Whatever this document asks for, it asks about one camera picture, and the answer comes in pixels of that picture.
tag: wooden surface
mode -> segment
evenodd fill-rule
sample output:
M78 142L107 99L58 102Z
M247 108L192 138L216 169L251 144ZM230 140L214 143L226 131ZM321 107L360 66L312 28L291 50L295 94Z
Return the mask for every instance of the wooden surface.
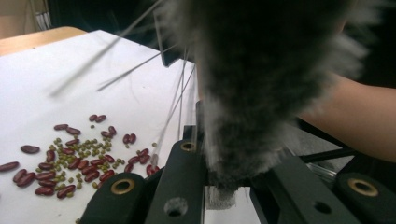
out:
M19 35L0 39L0 56L19 52L25 49L32 49L38 46L84 34L86 34L85 31L74 27L60 27L29 35Z

